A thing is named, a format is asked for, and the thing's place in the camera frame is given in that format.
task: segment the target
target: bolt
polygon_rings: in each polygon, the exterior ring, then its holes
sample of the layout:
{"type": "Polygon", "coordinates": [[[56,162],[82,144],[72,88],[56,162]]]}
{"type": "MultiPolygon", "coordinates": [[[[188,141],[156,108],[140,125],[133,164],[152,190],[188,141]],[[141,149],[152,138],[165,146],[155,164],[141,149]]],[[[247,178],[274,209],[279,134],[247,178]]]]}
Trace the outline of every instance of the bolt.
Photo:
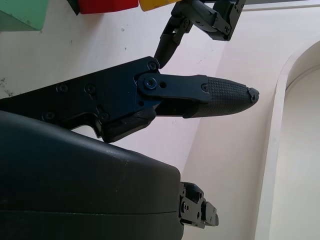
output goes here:
{"type": "Polygon", "coordinates": [[[156,86],[157,86],[157,81],[153,78],[153,77],[147,77],[145,80],[144,80],[144,85],[147,89],[155,89],[156,86]]]}
{"type": "Polygon", "coordinates": [[[55,115],[52,111],[48,111],[47,113],[45,113],[45,114],[43,115],[43,120],[45,120],[45,121],[50,121],[50,120],[54,119],[55,116],[56,116],[56,115],[55,115]]]}
{"type": "Polygon", "coordinates": [[[65,94],[66,92],[68,92],[68,86],[67,85],[65,85],[64,83],[60,83],[60,84],[58,84],[57,86],[56,86],[56,91],[58,92],[58,93],[63,93],[63,94],[65,94]]]}
{"type": "Polygon", "coordinates": [[[187,210],[187,204],[186,204],[186,202],[184,201],[184,202],[182,203],[181,211],[184,213],[186,210],[187,210]]]}
{"type": "Polygon", "coordinates": [[[202,84],[201,85],[201,89],[202,89],[202,91],[204,91],[205,93],[207,93],[208,92],[208,85],[207,84],[202,84]]]}
{"type": "Polygon", "coordinates": [[[148,68],[150,70],[156,70],[157,69],[157,64],[155,62],[151,61],[151,62],[148,63],[148,68]]]}
{"type": "Polygon", "coordinates": [[[93,94],[93,93],[95,93],[95,91],[96,91],[96,86],[89,83],[89,84],[87,84],[87,85],[84,87],[84,91],[85,91],[87,94],[93,94]]]}
{"type": "Polygon", "coordinates": [[[103,122],[103,123],[105,123],[106,121],[108,121],[108,119],[109,119],[109,115],[107,114],[107,113],[101,113],[100,114],[100,119],[101,119],[101,121],[103,122]]]}

